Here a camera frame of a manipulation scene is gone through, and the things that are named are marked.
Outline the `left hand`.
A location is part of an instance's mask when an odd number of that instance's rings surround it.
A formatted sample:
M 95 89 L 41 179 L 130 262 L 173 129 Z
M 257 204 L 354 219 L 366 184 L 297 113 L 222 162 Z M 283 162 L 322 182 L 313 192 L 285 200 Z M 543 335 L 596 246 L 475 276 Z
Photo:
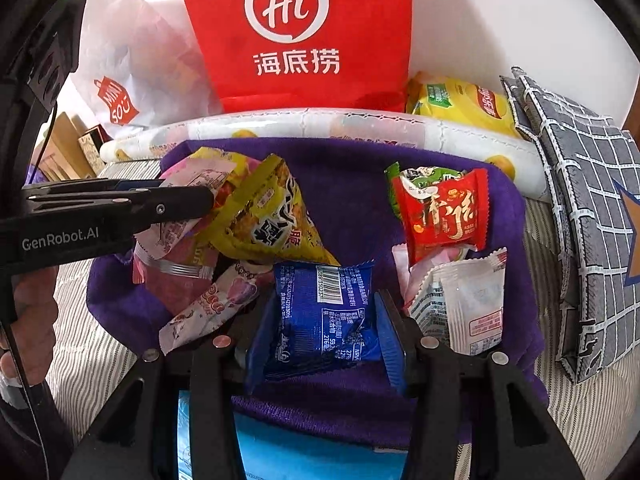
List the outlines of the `left hand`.
M 58 304 L 54 299 L 58 267 L 17 276 L 14 301 L 21 313 L 11 330 L 29 385 L 41 384 L 53 360 Z

